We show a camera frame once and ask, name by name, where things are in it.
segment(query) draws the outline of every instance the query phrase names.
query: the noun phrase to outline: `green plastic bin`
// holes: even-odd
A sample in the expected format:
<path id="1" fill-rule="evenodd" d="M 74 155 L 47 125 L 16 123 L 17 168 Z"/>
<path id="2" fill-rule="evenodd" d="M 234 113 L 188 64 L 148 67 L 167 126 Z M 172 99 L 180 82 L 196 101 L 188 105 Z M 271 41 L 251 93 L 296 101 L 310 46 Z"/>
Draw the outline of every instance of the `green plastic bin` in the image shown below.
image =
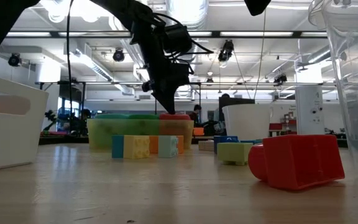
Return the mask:
<path id="1" fill-rule="evenodd" d="M 91 151 L 110 151 L 113 135 L 158 136 L 159 124 L 157 119 L 89 119 L 89 148 Z"/>
<path id="2" fill-rule="evenodd" d="M 128 119 L 126 114 L 97 114 L 95 119 Z"/>
<path id="3" fill-rule="evenodd" d="M 128 119 L 158 119 L 158 116 L 153 114 L 133 114 L 129 115 Z"/>

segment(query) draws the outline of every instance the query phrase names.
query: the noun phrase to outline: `white bin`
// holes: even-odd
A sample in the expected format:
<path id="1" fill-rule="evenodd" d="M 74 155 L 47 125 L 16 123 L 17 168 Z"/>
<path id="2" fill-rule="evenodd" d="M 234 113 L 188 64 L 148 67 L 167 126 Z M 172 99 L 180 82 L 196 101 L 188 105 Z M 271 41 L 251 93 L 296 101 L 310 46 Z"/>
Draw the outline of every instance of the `white bin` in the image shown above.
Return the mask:
<path id="1" fill-rule="evenodd" d="M 0 168 L 35 161 L 48 93 L 0 78 Z"/>
<path id="2" fill-rule="evenodd" d="M 232 105 L 222 108 L 228 136 L 257 140 L 269 136 L 270 105 Z"/>
<path id="3" fill-rule="evenodd" d="M 358 168 L 358 0 L 319 0 L 309 19 L 327 28 L 346 136 Z"/>

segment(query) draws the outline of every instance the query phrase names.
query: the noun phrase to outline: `blue lego brick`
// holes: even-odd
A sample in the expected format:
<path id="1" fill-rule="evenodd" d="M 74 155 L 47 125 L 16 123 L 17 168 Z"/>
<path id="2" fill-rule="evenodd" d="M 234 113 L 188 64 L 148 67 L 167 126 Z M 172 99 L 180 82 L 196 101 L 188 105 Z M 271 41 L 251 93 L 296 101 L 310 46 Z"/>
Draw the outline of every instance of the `blue lego brick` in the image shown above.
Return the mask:
<path id="1" fill-rule="evenodd" d="M 112 136 L 111 157 L 113 159 L 124 158 L 124 136 L 123 135 Z"/>
<path id="2" fill-rule="evenodd" d="M 218 153 L 218 143 L 239 142 L 237 136 L 214 136 L 214 153 Z"/>
<path id="3" fill-rule="evenodd" d="M 252 144 L 260 144 L 262 143 L 261 139 L 256 139 L 256 140 L 245 140 L 245 141 L 240 141 L 241 143 L 252 143 Z"/>
<path id="4" fill-rule="evenodd" d="M 158 137 L 158 156 L 172 158 L 178 155 L 178 138 L 176 136 Z"/>

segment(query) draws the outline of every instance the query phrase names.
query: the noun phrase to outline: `red lid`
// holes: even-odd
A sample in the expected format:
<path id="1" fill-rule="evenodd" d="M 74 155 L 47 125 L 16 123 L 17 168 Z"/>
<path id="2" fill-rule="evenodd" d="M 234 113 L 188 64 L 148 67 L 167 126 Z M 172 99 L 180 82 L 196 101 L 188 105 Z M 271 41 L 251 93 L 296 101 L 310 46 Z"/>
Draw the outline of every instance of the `red lid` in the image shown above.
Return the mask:
<path id="1" fill-rule="evenodd" d="M 263 145 L 252 146 L 248 154 L 248 166 L 256 178 L 267 182 L 265 149 Z"/>
<path id="2" fill-rule="evenodd" d="M 190 120 L 190 116 L 187 114 L 160 114 L 160 119 Z"/>

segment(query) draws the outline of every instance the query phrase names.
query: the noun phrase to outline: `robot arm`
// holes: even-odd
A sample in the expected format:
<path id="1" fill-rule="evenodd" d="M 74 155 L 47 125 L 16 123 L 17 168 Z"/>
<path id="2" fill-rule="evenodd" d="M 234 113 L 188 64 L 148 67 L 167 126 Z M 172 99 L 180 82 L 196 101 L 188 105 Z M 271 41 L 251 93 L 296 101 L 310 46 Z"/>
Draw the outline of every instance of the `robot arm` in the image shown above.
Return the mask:
<path id="1" fill-rule="evenodd" d="M 39 1 L 0 0 L 0 44 L 22 12 Z M 139 44 L 150 77 L 150 81 L 144 83 L 142 89 L 152 90 L 153 96 L 160 104 L 169 113 L 174 114 L 176 89 L 189 83 L 188 74 L 191 68 L 186 63 L 174 63 L 177 57 L 166 57 L 165 52 L 180 56 L 191 49 L 192 40 L 186 27 L 181 24 L 165 27 L 164 21 L 156 16 L 151 8 L 135 0 L 91 1 L 116 16 L 132 33 L 131 43 Z M 262 13 L 270 0 L 245 2 L 254 16 Z"/>

